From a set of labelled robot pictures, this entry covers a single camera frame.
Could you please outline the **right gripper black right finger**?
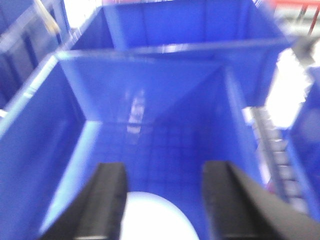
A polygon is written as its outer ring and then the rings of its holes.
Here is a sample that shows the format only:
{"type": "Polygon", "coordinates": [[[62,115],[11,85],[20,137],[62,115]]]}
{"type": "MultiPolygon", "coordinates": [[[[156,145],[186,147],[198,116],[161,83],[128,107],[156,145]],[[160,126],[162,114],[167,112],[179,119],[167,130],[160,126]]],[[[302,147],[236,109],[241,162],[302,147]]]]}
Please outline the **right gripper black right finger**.
{"type": "Polygon", "coordinates": [[[320,224],[229,161],[206,161],[202,196],[213,240],[318,240],[320,224]]]}

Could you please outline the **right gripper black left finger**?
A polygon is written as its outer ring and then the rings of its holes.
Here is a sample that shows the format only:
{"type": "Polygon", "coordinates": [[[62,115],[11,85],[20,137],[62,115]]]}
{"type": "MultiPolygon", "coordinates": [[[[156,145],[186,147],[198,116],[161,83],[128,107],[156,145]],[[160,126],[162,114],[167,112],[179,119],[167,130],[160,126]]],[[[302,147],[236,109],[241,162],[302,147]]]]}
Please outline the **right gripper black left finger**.
{"type": "Polygon", "coordinates": [[[127,193],[125,165],[99,163],[84,188],[40,239],[118,240],[127,193]]]}

